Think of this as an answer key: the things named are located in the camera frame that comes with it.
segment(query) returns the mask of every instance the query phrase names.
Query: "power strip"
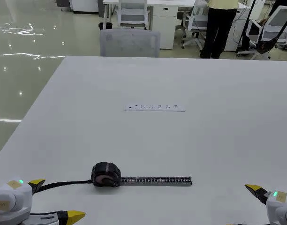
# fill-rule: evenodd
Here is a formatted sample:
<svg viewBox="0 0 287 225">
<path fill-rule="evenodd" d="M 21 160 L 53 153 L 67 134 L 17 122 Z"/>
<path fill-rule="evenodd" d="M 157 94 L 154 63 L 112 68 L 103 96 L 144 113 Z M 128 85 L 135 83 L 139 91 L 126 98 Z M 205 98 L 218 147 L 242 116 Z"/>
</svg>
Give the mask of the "power strip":
<svg viewBox="0 0 287 225">
<path fill-rule="evenodd" d="M 125 107 L 125 111 L 175 111 L 184 112 L 183 106 L 174 105 L 143 105 L 143 104 L 129 104 Z"/>
</svg>

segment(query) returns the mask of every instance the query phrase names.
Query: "desk drawer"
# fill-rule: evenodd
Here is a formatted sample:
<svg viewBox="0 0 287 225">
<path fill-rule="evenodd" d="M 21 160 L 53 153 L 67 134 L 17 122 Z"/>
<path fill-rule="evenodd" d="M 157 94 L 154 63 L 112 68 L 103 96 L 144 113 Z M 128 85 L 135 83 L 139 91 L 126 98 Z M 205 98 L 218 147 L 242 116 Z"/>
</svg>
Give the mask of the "desk drawer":
<svg viewBox="0 0 287 225">
<path fill-rule="evenodd" d="M 178 7 L 153 6 L 153 16 L 177 16 Z"/>
</svg>

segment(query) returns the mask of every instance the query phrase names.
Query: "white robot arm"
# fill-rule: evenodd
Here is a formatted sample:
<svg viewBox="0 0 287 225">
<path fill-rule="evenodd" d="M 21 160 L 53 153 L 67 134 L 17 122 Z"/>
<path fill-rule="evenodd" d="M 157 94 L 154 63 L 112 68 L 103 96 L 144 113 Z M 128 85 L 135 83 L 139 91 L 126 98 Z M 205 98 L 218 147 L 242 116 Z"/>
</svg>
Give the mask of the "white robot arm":
<svg viewBox="0 0 287 225">
<path fill-rule="evenodd" d="M 246 184 L 246 188 L 266 205 L 270 225 L 287 225 L 287 193 L 268 192 L 257 185 Z"/>
</svg>

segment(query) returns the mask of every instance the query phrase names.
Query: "glossy tile floor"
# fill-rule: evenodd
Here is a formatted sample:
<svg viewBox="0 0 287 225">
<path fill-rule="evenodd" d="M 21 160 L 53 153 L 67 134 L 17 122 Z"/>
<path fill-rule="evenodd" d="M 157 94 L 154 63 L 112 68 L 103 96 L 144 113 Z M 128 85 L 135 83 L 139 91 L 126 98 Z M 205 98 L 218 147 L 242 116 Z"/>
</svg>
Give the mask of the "glossy tile floor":
<svg viewBox="0 0 287 225">
<path fill-rule="evenodd" d="M 65 55 L 99 56 L 100 21 L 61 12 L 54 0 L 0 0 L 0 150 Z M 198 58 L 195 46 L 181 49 L 181 32 L 175 36 L 161 57 Z M 274 49 L 272 60 L 287 60 L 287 52 Z"/>
</svg>

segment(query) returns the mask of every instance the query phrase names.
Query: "black strap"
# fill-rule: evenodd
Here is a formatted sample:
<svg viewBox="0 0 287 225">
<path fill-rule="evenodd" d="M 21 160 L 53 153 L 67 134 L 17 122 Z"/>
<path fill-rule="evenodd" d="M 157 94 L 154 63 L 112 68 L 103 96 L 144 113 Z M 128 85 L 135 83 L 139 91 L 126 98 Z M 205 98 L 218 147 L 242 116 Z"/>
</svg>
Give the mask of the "black strap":
<svg viewBox="0 0 287 225">
<path fill-rule="evenodd" d="M 92 184 L 92 181 L 91 180 L 80 180 L 80 181 L 56 182 L 56 183 L 41 186 L 36 193 L 45 191 L 51 188 L 56 188 L 60 186 L 70 185 L 70 184 Z"/>
<path fill-rule="evenodd" d="M 280 30 L 280 32 L 278 33 L 278 35 L 277 35 L 276 37 L 274 37 L 273 39 L 278 40 L 279 37 L 281 36 L 281 34 L 283 33 L 283 31 L 285 30 L 286 27 L 287 27 L 287 20 L 286 20 L 285 24 L 283 25 L 283 27 L 281 28 L 281 30 Z M 264 29 L 262 29 L 260 37 L 262 37 L 263 32 L 264 32 Z"/>
</svg>

